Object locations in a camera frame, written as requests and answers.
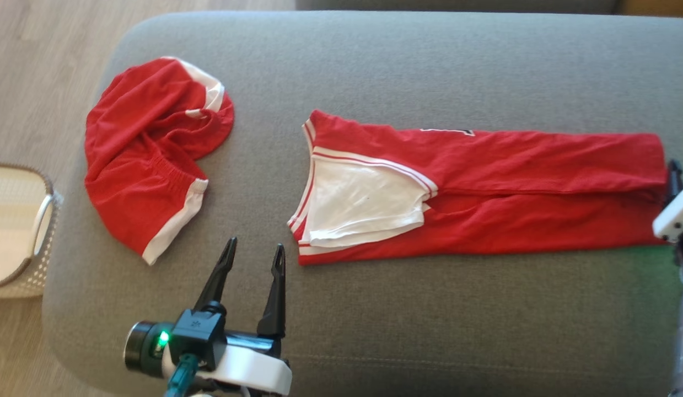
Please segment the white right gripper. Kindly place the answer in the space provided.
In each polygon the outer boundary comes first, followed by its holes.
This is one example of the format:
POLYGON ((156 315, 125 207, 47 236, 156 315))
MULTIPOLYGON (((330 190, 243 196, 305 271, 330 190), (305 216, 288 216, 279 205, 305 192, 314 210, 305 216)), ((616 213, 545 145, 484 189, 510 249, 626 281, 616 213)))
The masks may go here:
POLYGON ((683 168, 676 159, 667 165, 667 192, 663 211, 652 222, 652 232, 657 238, 677 243, 683 234, 683 168))

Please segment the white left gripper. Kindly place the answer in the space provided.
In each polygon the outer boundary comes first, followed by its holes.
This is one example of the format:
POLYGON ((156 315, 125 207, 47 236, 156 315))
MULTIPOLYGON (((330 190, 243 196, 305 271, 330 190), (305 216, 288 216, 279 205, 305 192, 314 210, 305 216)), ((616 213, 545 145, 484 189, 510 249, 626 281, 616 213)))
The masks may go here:
MULTIPOLYGON (((221 297, 228 273, 233 268, 237 237, 228 239, 193 311, 223 308, 221 297)), ((281 359, 286 335, 286 251, 278 244, 271 267, 273 281, 256 334, 227 331, 226 348, 212 372, 198 371, 198 382, 213 389, 238 390, 246 396, 287 396, 292 370, 281 359)))

